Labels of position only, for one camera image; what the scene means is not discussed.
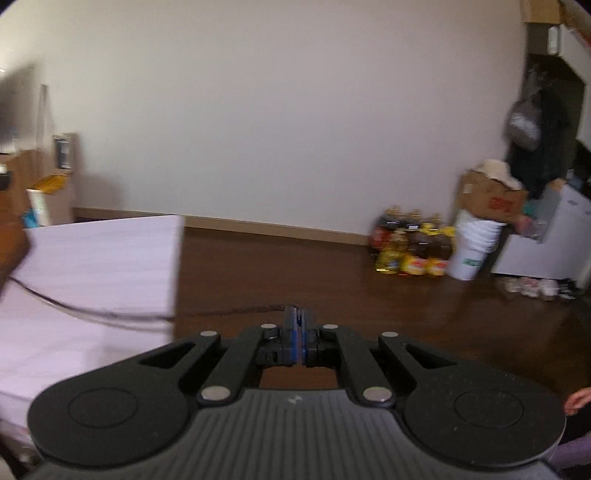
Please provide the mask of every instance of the circular pad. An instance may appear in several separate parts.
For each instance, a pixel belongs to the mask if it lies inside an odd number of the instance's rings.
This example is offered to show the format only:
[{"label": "circular pad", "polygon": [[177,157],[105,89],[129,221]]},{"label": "circular pad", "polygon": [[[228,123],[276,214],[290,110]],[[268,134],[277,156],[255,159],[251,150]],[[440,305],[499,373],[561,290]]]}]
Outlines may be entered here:
[{"label": "circular pad", "polygon": [[125,390],[96,388],[78,395],[70,403],[70,417],[83,427],[107,429],[134,416],[138,401]]},{"label": "circular pad", "polygon": [[504,429],[523,415],[521,402],[502,390],[472,390],[457,397],[454,406],[461,419],[487,429]]},{"label": "circular pad", "polygon": [[189,405],[166,370],[107,367],[60,382],[32,403],[28,424],[43,456],[109,468],[150,457],[174,442]]},{"label": "circular pad", "polygon": [[510,468],[548,456],[564,431],[558,398],[514,375],[457,365],[417,380],[404,419],[419,443],[445,459]]}]

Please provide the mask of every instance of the yellow label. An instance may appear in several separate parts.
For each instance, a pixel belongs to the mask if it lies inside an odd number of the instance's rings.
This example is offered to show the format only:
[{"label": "yellow label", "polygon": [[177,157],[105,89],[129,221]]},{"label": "yellow label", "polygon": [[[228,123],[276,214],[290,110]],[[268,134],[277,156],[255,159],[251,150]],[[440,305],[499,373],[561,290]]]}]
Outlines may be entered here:
[{"label": "yellow label", "polygon": [[402,263],[402,270],[410,275],[423,275],[427,260],[413,255],[407,255]]},{"label": "yellow label", "polygon": [[439,258],[430,258],[427,261],[427,273],[436,277],[442,277],[445,275],[448,260],[441,260]]},{"label": "yellow label", "polygon": [[447,235],[450,238],[456,236],[456,227],[454,226],[444,227],[442,231],[444,235]]},{"label": "yellow label", "polygon": [[380,253],[377,262],[375,263],[376,271],[380,273],[395,274],[400,269],[400,253],[386,247]]}]

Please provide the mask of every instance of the stacked buckets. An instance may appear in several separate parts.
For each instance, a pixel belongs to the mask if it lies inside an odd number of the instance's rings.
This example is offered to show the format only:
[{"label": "stacked buckets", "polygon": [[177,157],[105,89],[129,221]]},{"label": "stacked buckets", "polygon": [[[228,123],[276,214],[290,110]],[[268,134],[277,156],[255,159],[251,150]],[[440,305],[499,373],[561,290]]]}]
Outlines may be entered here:
[{"label": "stacked buckets", "polygon": [[496,250],[505,225],[461,210],[456,221],[456,250],[447,265],[447,274],[458,280],[474,279],[486,256]]}]

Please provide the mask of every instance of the white container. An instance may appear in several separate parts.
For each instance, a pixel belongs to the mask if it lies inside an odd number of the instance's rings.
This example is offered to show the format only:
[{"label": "white container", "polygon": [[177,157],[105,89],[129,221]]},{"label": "white container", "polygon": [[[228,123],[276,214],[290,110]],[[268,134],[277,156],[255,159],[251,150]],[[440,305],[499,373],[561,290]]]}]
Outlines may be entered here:
[{"label": "white container", "polygon": [[490,248],[470,241],[462,234],[456,236],[456,250],[449,260],[446,273],[458,280],[473,280]]},{"label": "white container", "polygon": [[456,232],[466,238],[472,248],[485,252],[492,252],[501,235],[505,223],[494,220],[482,220],[472,216],[469,212],[460,211],[456,221]]},{"label": "white container", "polygon": [[27,189],[27,192],[39,226],[62,225],[74,222],[72,212],[74,193],[70,179],[63,188],[54,193],[44,193],[35,187]]}]

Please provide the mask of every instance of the white sheet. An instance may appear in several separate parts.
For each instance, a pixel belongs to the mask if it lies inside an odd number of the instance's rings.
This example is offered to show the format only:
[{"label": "white sheet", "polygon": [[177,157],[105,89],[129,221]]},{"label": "white sheet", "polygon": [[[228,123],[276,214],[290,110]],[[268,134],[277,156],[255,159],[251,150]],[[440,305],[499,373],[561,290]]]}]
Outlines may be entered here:
[{"label": "white sheet", "polygon": [[[33,248],[14,276],[80,307],[174,314],[183,218],[157,216],[29,230]],[[8,283],[0,300],[0,419],[26,426],[31,400],[49,385],[172,339],[161,319],[149,332],[96,325]]]}]

